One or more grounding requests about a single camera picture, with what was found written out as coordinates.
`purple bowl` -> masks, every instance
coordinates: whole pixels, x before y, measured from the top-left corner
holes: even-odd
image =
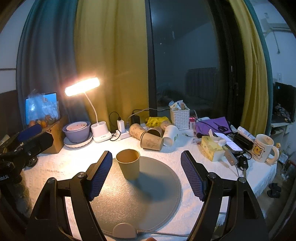
[[[85,127],[76,131],[67,131],[67,126],[70,125],[71,123],[63,127],[63,132],[66,134],[66,137],[68,137],[70,142],[81,143],[88,138],[89,127],[91,123],[89,121],[86,121],[86,123],[87,125]]]

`scissors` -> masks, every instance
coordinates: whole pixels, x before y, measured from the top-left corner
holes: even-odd
[[[215,122],[213,122],[215,125],[217,125],[218,126],[218,130],[220,131],[220,132],[226,132],[226,131],[228,131],[228,128],[227,127],[225,127],[225,126],[221,126],[221,125],[218,125],[217,123],[215,123]]]

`desk lamp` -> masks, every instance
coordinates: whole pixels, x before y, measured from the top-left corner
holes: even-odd
[[[82,80],[74,85],[71,85],[65,88],[65,93],[67,96],[73,96],[81,93],[85,94],[86,98],[88,99],[89,103],[94,109],[94,113],[96,114],[96,110],[91,100],[87,96],[86,92],[99,86],[100,86],[100,81],[98,78],[90,78],[90,79]],[[106,141],[112,137],[112,134],[109,132],[107,128],[106,122],[105,121],[98,122],[97,114],[96,114],[96,123],[91,125],[91,131],[93,133],[93,139],[95,142]]]

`purple cloth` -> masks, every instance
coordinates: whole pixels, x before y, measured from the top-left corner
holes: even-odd
[[[219,126],[225,127],[226,131],[220,131]],[[216,119],[209,119],[209,120],[202,120],[198,121],[195,125],[196,133],[200,133],[202,135],[209,135],[209,130],[212,129],[212,132],[219,132],[223,133],[225,135],[231,133],[231,129],[227,123],[227,120],[225,117],[219,117]]]

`white woven basket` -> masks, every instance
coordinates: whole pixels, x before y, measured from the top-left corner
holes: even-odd
[[[186,110],[177,110],[172,111],[170,110],[170,118],[172,123],[179,129],[179,130],[187,130],[189,129],[189,109]]]

